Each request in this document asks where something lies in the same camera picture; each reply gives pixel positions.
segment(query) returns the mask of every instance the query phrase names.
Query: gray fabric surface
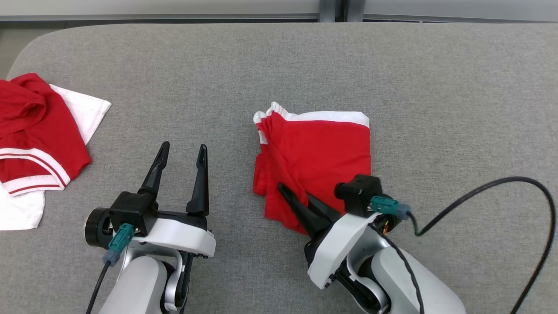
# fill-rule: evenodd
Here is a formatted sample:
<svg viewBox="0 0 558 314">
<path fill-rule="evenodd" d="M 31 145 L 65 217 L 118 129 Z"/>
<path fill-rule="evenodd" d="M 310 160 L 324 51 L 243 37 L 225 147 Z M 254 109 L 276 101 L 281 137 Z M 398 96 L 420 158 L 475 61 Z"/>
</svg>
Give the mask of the gray fabric surface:
<svg viewBox="0 0 558 314">
<path fill-rule="evenodd" d="M 104 250 L 83 224 L 135 191 L 171 142 L 160 207 L 183 210 L 199 144 L 209 148 L 215 258 L 196 260 L 187 313 L 359 313 L 340 284 L 306 275 L 306 238 L 263 218 L 251 192 L 259 152 L 252 116 L 277 101 L 293 113 L 362 111 L 385 191 L 421 225 L 454 199 L 507 175 L 534 177 L 558 197 L 558 25 L 419 23 L 118 25 L 62 30 L 32 42 L 9 77 L 107 99 L 88 145 L 93 163 L 47 192 L 30 231 L 0 232 L 1 313 L 82 313 Z M 546 240 L 543 195 L 509 184 L 461 206 L 426 236 L 390 233 L 463 300 L 506 313 Z M 558 308 L 553 251 L 522 313 Z M 95 311 L 117 275 L 111 269 Z"/>
</svg>

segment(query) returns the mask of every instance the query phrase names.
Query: folded clothing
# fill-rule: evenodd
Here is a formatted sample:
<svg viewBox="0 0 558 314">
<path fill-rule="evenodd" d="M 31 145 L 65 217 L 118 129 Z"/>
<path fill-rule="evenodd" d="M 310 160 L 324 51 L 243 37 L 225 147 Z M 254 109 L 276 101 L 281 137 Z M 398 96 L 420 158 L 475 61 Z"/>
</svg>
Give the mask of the folded clothing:
<svg viewBox="0 0 558 314">
<path fill-rule="evenodd" d="M 84 144 L 92 138 L 111 103 L 99 98 L 50 85 L 62 96 L 78 126 Z M 27 230 L 36 228 L 45 206 L 45 192 L 34 191 L 11 196 L 0 185 L 0 230 Z"/>
<path fill-rule="evenodd" d="M 62 96 L 34 73 L 0 90 L 2 186 L 12 196 L 63 190 L 91 158 Z"/>
<path fill-rule="evenodd" d="M 254 115 L 262 152 L 256 157 L 253 191 L 266 197 L 264 216 L 305 233 L 277 189 L 287 185 L 307 205 L 306 192 L 344 213 L 335 185 L 371 174 L 369 119 L 361 112 L 296 115 L 273 102 Z"/>
</svg>

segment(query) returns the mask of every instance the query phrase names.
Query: thick black cable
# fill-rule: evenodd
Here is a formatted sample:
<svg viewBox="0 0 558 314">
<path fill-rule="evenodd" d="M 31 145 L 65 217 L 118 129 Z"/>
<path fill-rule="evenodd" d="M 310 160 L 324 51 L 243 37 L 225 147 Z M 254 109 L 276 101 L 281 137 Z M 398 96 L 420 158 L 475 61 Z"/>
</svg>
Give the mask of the thick black cable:
<svg viewBox="0 0 558 314">
<path fill-rule="evenodd" d="M 552 241 L 554 239 L 554 233 L 555 233 L 555 229 L 556 229 L 556 207 L 554 205 L 554 201 L 552 200 L 552 195 L 550 195 L 549 190 L 544 185 L 542 185 L 542 183 L 540 183 L 537 180 L 527 178 L 527 177 L 507 177 L 507 178 L 494 180 L 492 182 L 489 182 L 485 185 L 482 185 L 482 186 L 472 190 L 471 192 L 469 192 L 469 193 L 463 195 L 462 197 L 460 197 L 457 201 L 453 202 L 450 206 L 447 206 L 434 219 L 432 219 L 432 221 L 430 221 L 421 231 L 419 231 L 419 227 L 417 225 L 417 221 L 416 221 L 414 215 L 411 212 L 407 212 L 407 215 L 411 218 L 411 221 L 413 222 L 413 227 L 415 229 L 415 235 L 416 236 L 422 236 L 428 230 L 430 230 L 432 227 L 434 227 L 435 224 L 437 224 L 440 220 L 442 220 L 442 218 L 444 218 L 448 213 L 450 213 L 453 209 L 455 209 L 457 206 L 461 205 L 466 200 L 472 198 L 473 196 L 479 194 L 480 192 L 482 192 L 484 190 L 487 190 L 489 188 L 495 187 L 495 186 L 503 184 L 503 183 L 509 183 L 509 182 L 526 182 L 526 183 L 530 183 L 530 184 L 536 186 L 546 196 L 546 199 L 549 202 L 549 206 L 550 206 L 549 238 L 546 241 L 545 250 L 542 253 L 541 259 L 538 262 L 537 267 L 535 268 L 535 271 L 531 275 L 531 278 L 529 279 L 529 282 L 527 283 L 527 285 L 523 289 L 523 292 L 521 293 L 519 299 L 517 299 L 516 304 L 512 308 L 511 314 L 516 314 L 517 311 L 519 310 L 519 307 L 521 306 L 521 303 L 523 303 L 523 300 L 527 296 L 527 293 L 529 292 L 529 290 L 533 286 L 535 280 L 537 279 L 538 274 L 541 272 L 542 266 L 544 265 L 544 263 L 546 261 L 546 258 L 548 257 L 548 255 L 550 253 L 550 249 L 552 247 Z"/>
<path fill-rule="evenodd" d="M 103 270 L 101 270 L 101 274 L 99 275 L 99 279 L 97 279 L 97 285 L 95 285 L 95 289 L 93 289 L 93 294 L 91 295 L 91 300 L 89 301 L 89 306 L 87 307 L 87 311 L 85 314 L 91 314 L 93 310 L 93 304 L 95 304 L 95 299 L 97 298 L 97 293 L 99 293 L 99 288 L 101 288 L 101 283 L 103 283 L 103 278 L 107 273 L 108 267 L 110 266 L 110 260 L 107 260 Z"/>
<path fill-rule="evenodd" d="M 415 277 L 415 273 L 411 269 L 411 266 L 409 265 L 409 262 L 407 261 L 407 258 L 405 258 L 405 255 L 403 255 L 403 252 L 397 247 L 397 245 L 395 245 L 395 243 L 393 243 L 390 239 L 388 239 L 382 232 L 379 232 L 378 230 L 376 230 L 374 228 L 372 228 L 372 229 L 375 230 L 380 237 L 382 237 L 384 240 L 386 240 L 388 242 L 388 244 L 391 245 L 395 249 L 395 252 L 397 252 L 397 255 L 399 255 L 399 257 L 403 260 L 403 263 L 405 264 L 405 268 L 407 268 L 407 271 L 409 272 L 409 275 L 411 275 L 411 281 L 413 282 L 413 286 L 415 286 L 415 291 L 416 291 L 416 294 L 417 294 L 417 301 L 418 301 L 418 311 L 419 311 L 420 314 L 424 314 L 424 303 L 422 301 L 422 295 L 420 293 L 419 283 L 417 282 L 417 279 Z"/>
</svg>

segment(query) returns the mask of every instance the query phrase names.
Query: white cloth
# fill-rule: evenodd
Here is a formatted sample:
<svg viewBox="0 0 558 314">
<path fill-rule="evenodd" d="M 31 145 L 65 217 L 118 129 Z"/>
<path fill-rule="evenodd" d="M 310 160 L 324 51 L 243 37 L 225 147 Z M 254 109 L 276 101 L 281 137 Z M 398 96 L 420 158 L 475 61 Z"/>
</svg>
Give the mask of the white cloth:
<svg viewBox="0 0 558 314">
<path fill-rule="evenodd" d="M 101 123 L 112 105 L 110 102 L 89 95 L 50 85 L 60 94 L 74 116 L 85 144 Z M 27 230 L 36 228 L 45 207 L 45 191 L 10 196 L 0 185 L 0 230 Z"/>
</svg>

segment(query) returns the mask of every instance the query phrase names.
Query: red folded cloth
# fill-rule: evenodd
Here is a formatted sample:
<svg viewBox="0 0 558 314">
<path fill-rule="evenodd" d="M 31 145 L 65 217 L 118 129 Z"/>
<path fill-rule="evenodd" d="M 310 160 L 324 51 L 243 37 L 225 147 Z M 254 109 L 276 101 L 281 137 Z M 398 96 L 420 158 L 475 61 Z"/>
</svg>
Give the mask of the red folded cloth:
<svg viewBox="0 0 558 314">
<path fill-rule="evenodd" d="M 277 185 L 287 185 L 307 206 L 306 192 L 344 213 L 335 185 L 371 175 L 369 120 L 361 112 L 288 113 L 278 103 L 256 112 L 262 152 L 256 157 L 253 191 L 266 197 L 264 216 L 305 234 Z"/>
<path fill-rule="evenodd" d="M 0 80 L 0 181 L 10 195 L 63 190 L 90 162 L 70 110 L 45 81 Z"/>
</svg>

